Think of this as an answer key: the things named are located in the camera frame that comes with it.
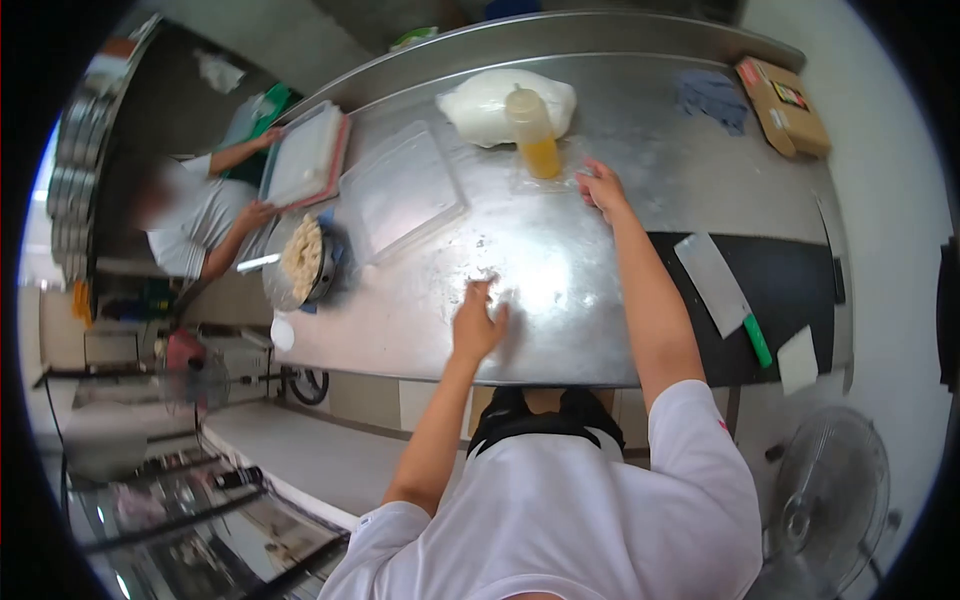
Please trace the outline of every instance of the green knife handle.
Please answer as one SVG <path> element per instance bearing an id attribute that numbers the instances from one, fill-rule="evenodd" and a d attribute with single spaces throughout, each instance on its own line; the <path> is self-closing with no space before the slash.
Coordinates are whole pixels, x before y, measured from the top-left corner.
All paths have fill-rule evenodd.
<path id="1" fill-rule="evenodd" d="M 766 369 L 774 364 L 774 358 L 770 355 L 767 341 L 763 339 L 763 332 L 760 331 L 760 325 L 756 322 L 754 313 L 750 313 L 743 320 L 743 327 L 747 330 L 750 343 L 754 345 L 754 352 L 756 352 L 756 358 L 760 360 L 760 367 Z"/>

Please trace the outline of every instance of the blue cloth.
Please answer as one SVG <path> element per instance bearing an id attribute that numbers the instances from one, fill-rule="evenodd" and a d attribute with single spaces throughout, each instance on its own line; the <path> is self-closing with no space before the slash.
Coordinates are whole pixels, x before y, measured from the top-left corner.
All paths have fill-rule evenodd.
<path id="1" fill-rule="evenodd" d="M 677 74 L 677 108 L 686 114 L 703 112 L 720 122 L 730 135 L 743 135 L 747 105 L 723 73 L 687 69 Z"/>

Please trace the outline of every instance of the plastic wrap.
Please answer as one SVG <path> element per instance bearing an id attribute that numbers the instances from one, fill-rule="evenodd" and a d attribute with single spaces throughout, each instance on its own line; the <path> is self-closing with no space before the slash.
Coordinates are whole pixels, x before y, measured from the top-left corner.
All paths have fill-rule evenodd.
<path id="1" fill-rule="evenodd" d="M 522 69 L 492 69 L 478 73 L 453 89 L 437 95 L 437 108 L 471 144 L 490 148 L 514 142 L 504 114 L 504 101 L 516 86 L 536 91 L 546 104 L 553 136 L 560 137 L 570 127 L 577 107 L 573 86 L 555 82 Z"/>
<path id="2" fill-rule="evenodd" d="M 530 175 L 523 163 L 523 156 L 516 153 L 508 178 L 510 192 L 518 196 L 526 196 L 565 194 L 578 191 L 579 184 L 574 175 L 577 173 L 592 175 L 590 170 L 584 166 L 584 160 L 590 156 L 587 141 L 579 135 L 571 135 L 568 139 L 558 139 L 557 153 L 560 155 L 560 174 L 549 180 L 541 180 Z"/>

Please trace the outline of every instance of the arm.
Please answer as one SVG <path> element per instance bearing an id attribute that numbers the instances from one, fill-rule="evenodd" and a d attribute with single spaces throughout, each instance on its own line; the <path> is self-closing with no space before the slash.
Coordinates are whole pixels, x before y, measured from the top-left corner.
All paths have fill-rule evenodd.
<path id="1" fill-rule="evenodd" d="M 247 235 L 254 229 L 263 227 L 274 215 L 276 215 L 276 207 L 259 200 L 244 206 L 224 241 L 204 257 L 200 279 L 210 281 L 226 273 L 236 260 L 237 254 L 240 253 L 240 247 Z"/>
<path id="2" fill-rule="evenodd" d="M 643 401 L 650 412 L 663 390 L 678 381 L 705 381 L 684 300 L 647 232 L 627 203 L 616 173 L 589 159 L 593 176 L 577 174 L 584 201 L 603 210 L 613 227 L 623 304 Z"/>
<path id="3" fill-rule="evenodd" d="M 263 135 L 252 140 L 229 146 L 220 152 L 210 155 L 210 169 L 208 175 L 220 175 L 227 169 L 232 169 L 255 153 L 278 141 L 282 132 L 278 128 L 266 130 Z"/>
<path id="4" fill-rule="evenodd" d="M 437 513 L 440 498 L 453 471 L 467 394 L 484 356 L 507 330 L 507 307 L 500 306 L 496 322 L 487 316 L 489 281 L 471 281 L 464 304 L 453 318 L 453 354 L 440 385 L 417 423 L 413 437 L 396 466 L 382 504 L 403 500 Z"/>

